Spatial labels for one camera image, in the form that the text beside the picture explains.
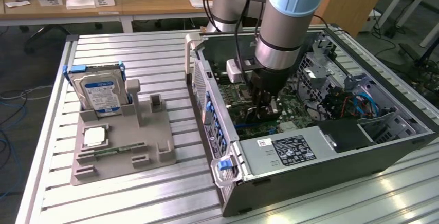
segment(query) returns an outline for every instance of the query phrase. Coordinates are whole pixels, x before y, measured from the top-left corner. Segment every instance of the wooden desk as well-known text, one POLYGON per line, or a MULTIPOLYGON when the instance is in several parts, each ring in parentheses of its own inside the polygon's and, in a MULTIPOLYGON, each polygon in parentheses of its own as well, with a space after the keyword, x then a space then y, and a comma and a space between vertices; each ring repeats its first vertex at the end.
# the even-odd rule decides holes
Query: wooden desk
POLYGON ((42 7, 38 0, 30 5, 9 8, 0 5, 0 26, 47 25, 119 21, 125 33, 133 33, 134 20, 205 17, 189 0, 115 0, 117 6, 93 9, 66 9, 63 6, 42 7))

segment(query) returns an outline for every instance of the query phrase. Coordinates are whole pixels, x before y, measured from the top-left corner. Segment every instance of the table leg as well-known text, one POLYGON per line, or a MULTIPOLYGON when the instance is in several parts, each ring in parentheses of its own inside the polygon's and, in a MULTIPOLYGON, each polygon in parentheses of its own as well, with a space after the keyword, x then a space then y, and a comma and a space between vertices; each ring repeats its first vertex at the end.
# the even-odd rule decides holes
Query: table leg
POLYGON ((389 16, 392 15, 392 13, 393 13, 393 11, 394 11, 394 9, 396 9, 400 1, 401 0, 393 0, 393 3, 390 4, 390 6, 389 6, 389 8, 388 8, 388 10, 386 10, 386 12, 385 12, 385 14, 384 14, 380 22, 378 22, 380 27, 384 27, 384 24, 385 24, 389 16))
POLYGON ((133 16, 122 16, 121 22, 123 24, 125 33, 133 33, 133 16))
POLYGON ((421 42, 420 46, 422 46, 424 48, 428 47, 437 36, 439 36, 439 23, 437 24, 436 28, 426 36, 425 40, 421 42))
POLYGON ((412 3, 408 11, 405 12, 405 15, 402 16, 401 20, 398 21, 397 27, 402 27, 404 24, 406 23, 409 17, 412 16, 414 10, 417 9, 417 6, 420 5, 422 0, 414 0, 414 2, 412 3))

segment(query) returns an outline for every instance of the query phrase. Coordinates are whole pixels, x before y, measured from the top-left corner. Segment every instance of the robotic arm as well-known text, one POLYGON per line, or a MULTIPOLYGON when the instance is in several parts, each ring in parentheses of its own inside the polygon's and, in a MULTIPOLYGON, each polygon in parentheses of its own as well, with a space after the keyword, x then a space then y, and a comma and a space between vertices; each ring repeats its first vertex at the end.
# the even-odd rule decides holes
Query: robotic arm
MULTIPOLYGON (((247 15, 253 17, 259 14, 261 2, 266 3, 255 51, 255 63, 261 67, 254 69, 249 83, 254 103, 263 106, 270 105, 273 98, 285 87, 321 0, 249 1, 253 2, 247 15)), ((214 0, 214 3, 213 17, 217 27, 222 31, 233 31, 246 0, 214 0)), ((217 31, 213 25, 209 26, 209 31, 217 31)))

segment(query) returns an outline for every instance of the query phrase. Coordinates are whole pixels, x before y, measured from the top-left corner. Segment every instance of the floor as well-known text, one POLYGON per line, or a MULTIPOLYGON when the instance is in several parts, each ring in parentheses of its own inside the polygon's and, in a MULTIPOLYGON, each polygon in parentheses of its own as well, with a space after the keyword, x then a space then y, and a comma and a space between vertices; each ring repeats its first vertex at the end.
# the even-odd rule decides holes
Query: floor
MULTIPOLYGON (((392 0, 381 0, 378 10, 384 11, 392 0)), ((402 8, 410 0, 404 0, 398 5, 392 17, 397 18, 402 8)), ((439 15, 422 6, 418 7, 414 15, 406 23, 406 35, 398 34, 392 41, 394 43, 409 43, 414 49, 422 54, 425 49, 418 46, 424 37, 428 35, 433 27, 439 21, 439 15)), ((197 26, 206 25, 207 19, 197 19, 197 26)), ((162 28, 157 28, 155 21, 137 22, 137 31, 157 31, 157 30, 181 30, 191 29, 189 21, 166 20, 162 23, 162 28)), ((31 26, 29 33, 22 33, 18 27, 0 27, 0 92, 7 90, 26 90, 37 86, 51 85, 55 80, 55 74, 59 67, 59 60, 63 53, 65 35, 59 31, 50 32, 35 44, 37 52, 27 55, 23 52, 23 43, 27 38, 38 31, 41 26, 31 26)), ((66 28, 74 34, 109 34, 122 33, 123 28, 118 22, 103 23, 103 28, 97 30, 94 24, 67 25, 66 28)), ((384 49, 390 48, 392 44, 377 39, 370 33, 362 33, 357 37, 364 46, 377 53, 384 49)), ((381 57, 392 61, 402 61, 398 55, 398 48, 381 54, 381 57)), ((439 48, 434 52, 433 60, 439 59, 439 48)), ((37 90, 30 94, 30 97, 46 96, 51 93, 51 89, 37 90)), ((10 104, 21 104, 22 100, 7 102, 10 104)), ((21 184, 14 189, 13 194, 0 199, 0 223, 14 223, 19 209, 22 194, 27 174, 30 172, 34 151, 38 144, 41 128, 47 109, 49 98, 42 100, 30 100, 27 102, 29 114, 14 128, 6 130, 11 142, 18 151, 19 161, 23 167, 23 177, 21 184)), ((0 105, 0 121, 15 112, 11 106, 0 105)), ((0 154, 0 163, 5 162, 6 153, 0 154)), ((0 170, 0 196, 14 186, 19 179, 19 169, 15 160, 10 160, 6 167, 0 170)))

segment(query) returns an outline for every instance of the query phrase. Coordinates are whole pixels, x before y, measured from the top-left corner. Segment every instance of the slotted metal table surface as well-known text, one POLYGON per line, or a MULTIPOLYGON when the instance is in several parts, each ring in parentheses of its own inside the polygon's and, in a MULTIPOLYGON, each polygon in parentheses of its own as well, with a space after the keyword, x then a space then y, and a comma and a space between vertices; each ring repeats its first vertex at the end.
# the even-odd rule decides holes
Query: slotted metal table surface
MULTIPOLYGON (((185 36, 194 32, 198 31, 86 35, 66 43, 17 223, 438 223, 437 141, 377 175, 246 215, 222 217, 185 82, 185 36), (141 99, 161 93, 167 100, 178 163, 71 186, 81 104, 62 76, 62 66, 119 60, 127 66, 127 77, 141 80, 141 99)), ((438 122, 436 107, 398 81, 354 39, 343 32, 338 34, 438 122)), ((362 71, 341 50, 337 53, 352 73, 362 71)))

